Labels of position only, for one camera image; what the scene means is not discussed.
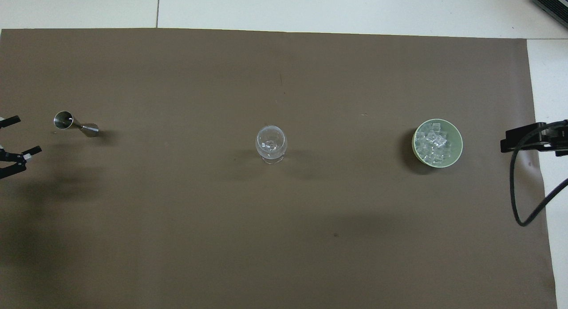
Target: jigger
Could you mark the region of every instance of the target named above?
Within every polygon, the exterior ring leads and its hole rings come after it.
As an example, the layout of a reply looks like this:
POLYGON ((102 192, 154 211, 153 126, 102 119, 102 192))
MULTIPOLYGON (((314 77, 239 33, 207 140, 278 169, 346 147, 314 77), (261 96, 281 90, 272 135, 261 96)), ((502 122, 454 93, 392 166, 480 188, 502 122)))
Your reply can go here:
POLYGON ((99 127, 95 123, 79 123, 73 115, 68 111, 59 111, 53 119, 55 127, 59 129, 79 129, 87 137, 97 137, 99 135, 99 127))

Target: brown mat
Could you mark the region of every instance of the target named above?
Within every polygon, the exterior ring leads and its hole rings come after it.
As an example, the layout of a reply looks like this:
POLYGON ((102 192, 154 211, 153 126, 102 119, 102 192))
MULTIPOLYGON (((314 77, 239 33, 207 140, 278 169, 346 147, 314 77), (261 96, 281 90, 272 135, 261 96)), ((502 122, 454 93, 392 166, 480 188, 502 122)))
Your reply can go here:
MULTIPOLYGON (((534 122, 525 40, 3 30, 0 56, 1 143, 44 149, 0 181, 2 307, 556 307, 545 215, 515 223, 499 152, 534 122), (430 118, 462 132, 447 169, 410 150, 430 118)), ((544 190, 517 166, 525 217, 544 190)))

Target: wine glass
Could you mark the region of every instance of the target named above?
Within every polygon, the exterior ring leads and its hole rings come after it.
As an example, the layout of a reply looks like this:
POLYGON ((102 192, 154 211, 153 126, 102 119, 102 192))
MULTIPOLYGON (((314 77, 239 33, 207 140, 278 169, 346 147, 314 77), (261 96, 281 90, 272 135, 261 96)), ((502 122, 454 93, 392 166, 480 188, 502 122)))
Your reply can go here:
POLYGON ((284 158, 288 147, 288 139, 282 129, 268 125, 263 127, 256 135, 256 151, 264 162, 273 164, 284 158))

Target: bowl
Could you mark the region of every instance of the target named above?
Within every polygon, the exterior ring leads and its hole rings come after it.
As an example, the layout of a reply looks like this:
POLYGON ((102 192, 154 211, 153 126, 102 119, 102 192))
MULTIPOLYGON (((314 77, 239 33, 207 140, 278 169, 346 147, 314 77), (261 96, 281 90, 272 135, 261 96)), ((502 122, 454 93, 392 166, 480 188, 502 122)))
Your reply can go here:
POLYGON ((453 165, 454 163, 456 163, 456 161, 458 161, 458 159, 460 159, 461 153, 463 151, 463 139, 461 137, 460 131, 449 121, 444 119, 428 119, 427 121, 421 123, 420 126, 416 128, 416 131, 414 131, 412 135, 412 151, 414 152, 414 155, 418 158, 418 160, 420 160, 425 165, 434 168, 446 168, 453 165), (420 157, 420 155, 418 155, 418 152, 416 151, 416 143, 414 141, 414 139, 416 139, 416 133, 426 128, 426 125, 428 123, 440 123, 440 129, 448 133, 446 135, 446 139, 449 143, 452 144, 450 147, 450 157, 445 158, 442 163, 437 165, 433 165, 432 163, 424 161, 424 159, 422 159, 422 157, 420 157))

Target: white floor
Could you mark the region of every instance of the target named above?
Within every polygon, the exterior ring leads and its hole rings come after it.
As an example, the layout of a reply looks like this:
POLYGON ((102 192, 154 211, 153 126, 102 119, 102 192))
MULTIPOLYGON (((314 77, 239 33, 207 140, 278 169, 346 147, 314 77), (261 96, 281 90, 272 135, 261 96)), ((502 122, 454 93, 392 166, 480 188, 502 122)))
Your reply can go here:
MULTIPOLYGON (((0 0, 0 28, 152 27, 527 38, 536 121, 568 119, 568 29, 529 0, 0 0)), ((568 158, 540 157, 548 192, 568 158)), ((546 215, 568 309, 568 192, 546 215)))

